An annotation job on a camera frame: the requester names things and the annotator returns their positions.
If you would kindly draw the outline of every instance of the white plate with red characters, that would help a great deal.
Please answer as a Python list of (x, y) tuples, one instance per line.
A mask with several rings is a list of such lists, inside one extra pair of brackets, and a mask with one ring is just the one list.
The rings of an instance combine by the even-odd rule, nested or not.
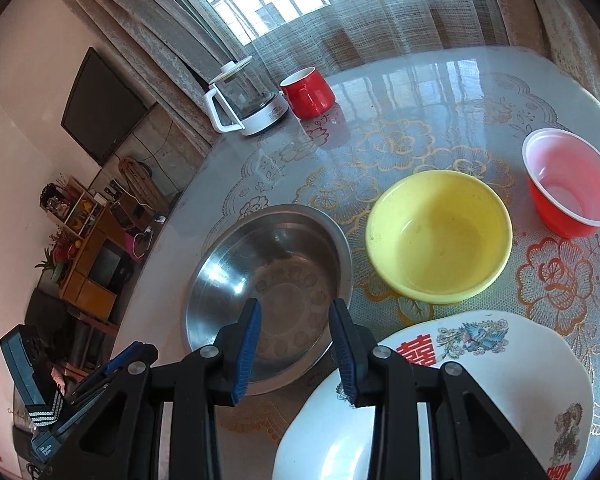
[[(535, 454), (551, 480), (571, 480), (593, 418), (589, 376), (553, 330), (516, 314), (465, 312), (411, 326), (381, 342), (410, 362), (457, 361), (474, 377)], [(426, 407), (420, 414), (422, 480), (431, 478)], [(273, 480), (366, 480), (373, 408), (346, 400), (336, 370), (312, 393), (276, 454)], [(404, 450), (404, 459), (410, 452)]]

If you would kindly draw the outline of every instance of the floral tablecloth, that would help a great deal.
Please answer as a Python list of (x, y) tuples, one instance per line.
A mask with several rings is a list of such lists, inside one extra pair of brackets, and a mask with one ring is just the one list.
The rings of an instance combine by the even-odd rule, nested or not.
[[(544, 227), (528, 195), (521, 148), (531, 131), (556, 127), (600, 150), (600, 104), (549, 61), (507, 47), (401, 57), (329, 81), (338, 104), (317, 120), (299, 123), (289, 115), (260, 136), (221, 139), (160, 235), (116, 349), (144, 340), (156, 344), (160, 362), (181, 359), (180, 311), (203, 251), (251, 212), (277, 203), (310, 205), (329, 214), (349, 240), (355, 272), (350, 311), (376, 338), (484, 308), (520, 314), (563, 336), (587, 369), (596, 399), (578, 474), (585, 478), (600, 458), (600, 232), (565, 240)], [(487, 183), (514, 227), (504, 272), (455, 306), (401, 297), (376, 274), (364, 247), (366, 218), (381, 193), (405, 176), (433, 169), (462, 171)], [(165, 309), (173, 319), (164, 317)], [(266, 478), (277, 442), (333, 368), (326, 355), (295, 383), (247, 397), (238, 408), (218, 409), (219, 425), (227, 430), (220, 435), (225, 470)], [(256, 441), (263, 451), (254, 458)]]

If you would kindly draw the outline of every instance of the television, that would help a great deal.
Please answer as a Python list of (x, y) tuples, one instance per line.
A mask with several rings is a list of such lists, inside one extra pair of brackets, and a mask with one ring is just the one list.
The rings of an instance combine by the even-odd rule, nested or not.
[(104, 166), (146, 113), (140, 98), (89, 47), (66, 102), (61, 126)]

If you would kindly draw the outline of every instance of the white teapot handle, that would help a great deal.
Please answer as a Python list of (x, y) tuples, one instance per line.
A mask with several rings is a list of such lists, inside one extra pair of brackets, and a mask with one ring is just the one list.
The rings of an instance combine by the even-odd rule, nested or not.
[[(228, 126), (224, 126), (220, 122), (218, 110), (216, 109), (216, 105), (214, 104), (214, 97), (218, 100), (222, 109), (226, 112), (226, 114), (235, 124), (229, 124)], [(229, 106), (229, 103), (224, 98), (222, 93), (218, 91), (218, 88), (216, 88), (216, 86), (211, 85), (211, 87), (209, 88), (209, 92), (205, 94), (205, 102), (206, 109), (209, 111), (209, 119), (211, 119), (211, 124), (213, 125), (216, 132), (227, 133), (244, 129), (244, 124), (242, 124), (242, 121), (235, 114), (234, 110)]]

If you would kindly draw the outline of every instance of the red mug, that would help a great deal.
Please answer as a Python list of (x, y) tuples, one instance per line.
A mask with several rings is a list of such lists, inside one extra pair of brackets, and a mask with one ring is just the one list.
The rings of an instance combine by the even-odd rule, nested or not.
[(336, 96), (315, 66), (283, 79), (280, 88), (298, 119), (320, 117), (336, 103)]

